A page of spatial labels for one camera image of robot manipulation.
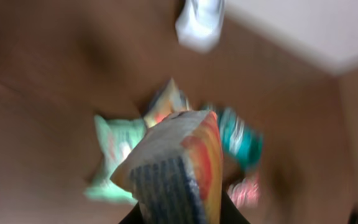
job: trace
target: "crumpled wrapper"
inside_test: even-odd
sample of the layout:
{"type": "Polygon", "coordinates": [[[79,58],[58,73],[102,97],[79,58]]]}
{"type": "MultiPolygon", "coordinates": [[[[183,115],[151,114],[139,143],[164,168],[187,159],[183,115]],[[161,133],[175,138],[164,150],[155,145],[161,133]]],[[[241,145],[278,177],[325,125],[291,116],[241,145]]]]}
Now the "crumpled wrapper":
{"type": "Polygon", "coordinates": [[[149,129],[112,181],[132,192],[146,223],[219,223],[222,166],[216,114],[187,111],[149,129]]]}

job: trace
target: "chip bag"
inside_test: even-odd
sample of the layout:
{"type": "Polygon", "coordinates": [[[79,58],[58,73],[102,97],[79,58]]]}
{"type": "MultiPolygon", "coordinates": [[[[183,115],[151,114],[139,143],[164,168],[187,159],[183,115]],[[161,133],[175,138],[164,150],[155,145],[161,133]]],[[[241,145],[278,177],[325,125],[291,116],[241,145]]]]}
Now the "chip bag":
{"type": "Polygon", "coordinates": [[[171,79],[162,90],[157,92],[143,118],[147,127],[151,128],[166,116],[186,110],[190,110],[187,97],[179,90],[175,81],[171,79]]]}
{"type": "Polygon", "coordinates": [[[93,200],[135,204],[137,200],[132,198],[132,194],[111,182],[110,177],[144,137],[146,133],[144,121],[143,119],[106,121],[96,115],[94,122],[104,159],[91,186],[85,190],[85,195],[93,200]]]}
{"type": "Polygon", "coordinates": [[[219,223],[223,155],[212,111],[174,113],[113,173],[146,223],[219,223]]]}

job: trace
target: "white bottle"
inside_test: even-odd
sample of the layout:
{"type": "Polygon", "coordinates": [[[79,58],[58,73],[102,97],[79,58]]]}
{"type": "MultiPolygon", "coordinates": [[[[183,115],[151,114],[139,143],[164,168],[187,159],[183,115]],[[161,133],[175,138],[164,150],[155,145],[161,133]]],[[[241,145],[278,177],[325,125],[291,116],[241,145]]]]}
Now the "white bottle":
{"type": "Polygon", "coordinates": [[[221,36],[224,0],[186,0],[177,22],[179,43],[197,52],[209,52],[221,36]]]}

